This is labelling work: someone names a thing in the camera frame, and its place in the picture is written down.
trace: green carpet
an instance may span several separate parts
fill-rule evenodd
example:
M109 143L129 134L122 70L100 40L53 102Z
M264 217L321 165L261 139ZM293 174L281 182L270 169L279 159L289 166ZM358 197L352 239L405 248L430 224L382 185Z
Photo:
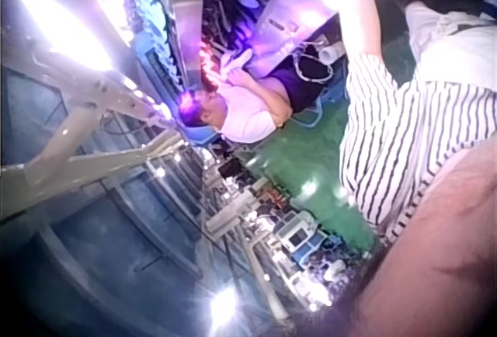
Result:
M339 145L347 121L347 103L327 104L319 124L304 128L292 121L256 152L250 168L288 189L329 231L357 248L369 248L372 231L359 212L339 196Z

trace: hand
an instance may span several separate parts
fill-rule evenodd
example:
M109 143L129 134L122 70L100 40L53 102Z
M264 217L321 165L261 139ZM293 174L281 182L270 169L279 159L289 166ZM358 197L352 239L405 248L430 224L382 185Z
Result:
M243 69L236 68L228 73L228 81L233 86L248 88L254 82L254 78Z

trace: white shirt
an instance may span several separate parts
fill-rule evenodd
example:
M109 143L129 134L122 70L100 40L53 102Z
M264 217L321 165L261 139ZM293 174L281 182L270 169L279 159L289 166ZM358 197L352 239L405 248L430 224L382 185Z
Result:
M399 88L378 57L367 55L350 61L347 91L341 182L367 222L393 242L447 161L497 130L497 93L418 72Z
M271 113L256 94L239 86L221 86L217 93L224 97L228 114L221 133L230 141L255 143L275 129Z

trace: dark pants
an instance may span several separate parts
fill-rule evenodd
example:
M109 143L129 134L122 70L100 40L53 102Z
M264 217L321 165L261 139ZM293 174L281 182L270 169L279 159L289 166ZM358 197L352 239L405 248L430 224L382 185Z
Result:
M327 67L317 61L302 57L299 67L305 77L322 78L328 75ZM278 79L287 90L294 113L312 106L325 87L322 83L307 82L297 75L292 56L285 58L268 77Z

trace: striped shirt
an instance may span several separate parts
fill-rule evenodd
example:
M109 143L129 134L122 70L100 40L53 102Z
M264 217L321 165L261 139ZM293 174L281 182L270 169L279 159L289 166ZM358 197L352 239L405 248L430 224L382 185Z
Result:
M340 180L359 211L390 242L401 234L444 163L497 129L497 93L475 85L398 87L377 56L349 63L349 122Z

